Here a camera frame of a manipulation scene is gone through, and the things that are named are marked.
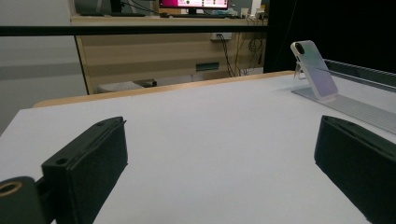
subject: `wall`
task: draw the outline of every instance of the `wall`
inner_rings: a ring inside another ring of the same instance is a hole
[[[70,25],[66,0],[0,1],[0,25]],[[86,94],[71,36],[0,37],[0,133],[20,109]]]

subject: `electrical cable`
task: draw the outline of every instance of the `electrical cable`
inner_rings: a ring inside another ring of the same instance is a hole
[[[222,46],[224,48],[224,54],[225,54],[225,59],[227,62],[227,70],[228,74],[230,77],[235,77],[235,72],[233,71],[233,68],[230,65],[230,61],[228,59],[228,50],[227,50],[227,43],[225,42],[224,36],[223,35],[218,35],[221,39]]]
[[[133,3],[139,5],[139,7],[134,6],[134,5],[131,5],[131,4],[126,3],[126,2],[122,2],[122,1],[121,1],[121,3],[122,3],[122,4],[125,4],[125,5],[127,5],[127,6],[135,7],[135,8],[137,8],[137,9],[140,9],[140,10],[143,10],[143,11],[153,12],[153,13],[156,13],[156,14],[160,14],[160,12],[154,11],[154,10],[148,8],[148,7],[145,7],[145,6],[143,6],[143,5],[140,5],[139,3],[136,3],[136,1],[134,1],[134,0],[131,0],[131,1],[132,1]]]
[[[247,39],[247,36],[248,36],[247,33],[243,33],[243,34],[245,34],[245,37],[243,38],[241,44],[239,44],[239,42],[240,42],[240,40],[241,40],[241,33],[239,33],[239,35],[238,35],[238,40],[237,40],[237,43],[236,43],[236,46],[238,46],[238,48],[236,49],[235,61],[234,61],[234,65],[235,65],[235,67],[238,69],[238,71],[239,71],[239,76],[240,76],[240,77],[241,77],[241,69],[239,68],[239,66],[238,66],[238,64],[237,64],[237,63],[238,63],[238,58],[239,58],[239,52],[240,52],[242,46],[244,45],[245,40]]]
[[[286,32],[285,38],[283,39],[282,44],[280,45],[280,49],[279,49],[279,51],[278,51],[278,53],[277,53],[277,56],[276,56],[276,59],[275,59],[275,62],[274,62],[274,66],[273,66],[273,68],[272,68],[272,71],[274,71],[275,68],[276,68],[276,64],[277,64],[277,62],[279,61],[279,58],[280,58],[280,52],[282,52],[283,46],[285,45],[286,39],[288,38],[288,35],[289,35],[289,32],[290,32],[291,23],[293,22],[294,13],[295,13],[296,7],[297,7],[297,1],[298,1],[298,0],[295,0],[295,2],[294,2],[294,7],[293,7],[293,11],[292,11],[292,13],[291,13],[291,18],[290,18],[290,22],[289,22],[288,31]]]

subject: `acrylic display stand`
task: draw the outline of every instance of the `acrylic display stand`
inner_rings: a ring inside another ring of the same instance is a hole
[[[325,63],[338,89],[332,100],[316,98],[298,63],[292,92],[396,134],[396,74],[330,60]]]

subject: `smartphone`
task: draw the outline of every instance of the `smartphone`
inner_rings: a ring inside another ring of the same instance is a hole
[[[334,99],[338,89],[315,43],[311,40],[296,41],[291,43],[290,48],[317,99]]]

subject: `monitor screen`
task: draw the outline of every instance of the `monitor screen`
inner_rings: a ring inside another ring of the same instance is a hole
[[[229,0],[160,0],[160,8],[185,8],[189,13],[196,13],[196,9],[227,10]]]

